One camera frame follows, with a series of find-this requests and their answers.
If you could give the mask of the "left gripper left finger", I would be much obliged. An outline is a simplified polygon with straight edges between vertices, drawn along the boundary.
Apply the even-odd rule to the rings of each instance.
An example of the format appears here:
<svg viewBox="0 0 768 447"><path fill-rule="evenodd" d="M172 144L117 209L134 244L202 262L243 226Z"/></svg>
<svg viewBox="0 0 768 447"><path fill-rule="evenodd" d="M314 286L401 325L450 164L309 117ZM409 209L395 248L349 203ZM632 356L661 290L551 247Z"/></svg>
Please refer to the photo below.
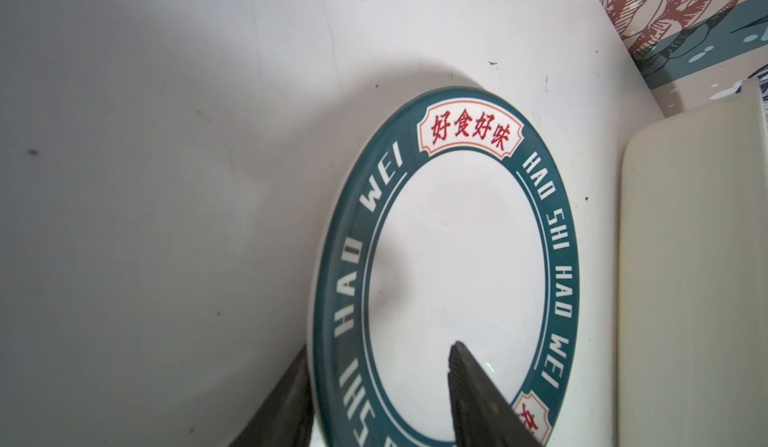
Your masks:
<svg viewBox="0 0 768 447"><path fill-rule="evenodd" d="M307 447L313 422L308 356L303 347L230 446Z"/></svg>

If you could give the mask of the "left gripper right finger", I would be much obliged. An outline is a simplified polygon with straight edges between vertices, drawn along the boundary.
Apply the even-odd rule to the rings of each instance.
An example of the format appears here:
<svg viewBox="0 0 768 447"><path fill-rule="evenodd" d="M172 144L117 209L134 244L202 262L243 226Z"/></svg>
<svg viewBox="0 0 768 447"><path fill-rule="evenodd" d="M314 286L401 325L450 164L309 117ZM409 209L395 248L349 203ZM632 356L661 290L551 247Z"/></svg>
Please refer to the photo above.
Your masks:
<svg viewBox="0 0 768 447"><path fill-rule="evenodd" d="M457 446L540 446L463 342L451 346L448 364Z"/></svg>

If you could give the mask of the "green rim plate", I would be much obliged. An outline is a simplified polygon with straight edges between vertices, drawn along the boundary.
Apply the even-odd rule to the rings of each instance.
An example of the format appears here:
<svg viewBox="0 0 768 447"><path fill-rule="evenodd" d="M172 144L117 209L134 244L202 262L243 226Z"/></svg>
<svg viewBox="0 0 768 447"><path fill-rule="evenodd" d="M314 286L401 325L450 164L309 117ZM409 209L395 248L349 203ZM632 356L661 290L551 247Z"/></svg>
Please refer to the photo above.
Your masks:
<svg viewBox="0 0 768 447"><path fill-rule="evenodd" d="M539 444L554 430L579 315L557 165L511 103L424 93L373 134L315 268L309 371L330 446L452 446L449 352L465 344Z"/></svg>

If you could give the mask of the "white plastic bin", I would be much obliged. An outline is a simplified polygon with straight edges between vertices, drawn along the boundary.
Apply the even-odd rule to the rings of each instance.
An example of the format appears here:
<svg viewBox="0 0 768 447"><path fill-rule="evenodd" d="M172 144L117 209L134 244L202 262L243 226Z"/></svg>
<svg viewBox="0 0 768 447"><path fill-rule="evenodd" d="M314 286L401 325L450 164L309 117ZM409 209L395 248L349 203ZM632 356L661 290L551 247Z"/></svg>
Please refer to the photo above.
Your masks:
<svg viewBox="0 0 768 447"><path fill-rule="evenodd" d="M757 80L638 132L621 169L617 442L767 442L767 125Z"/></svg>

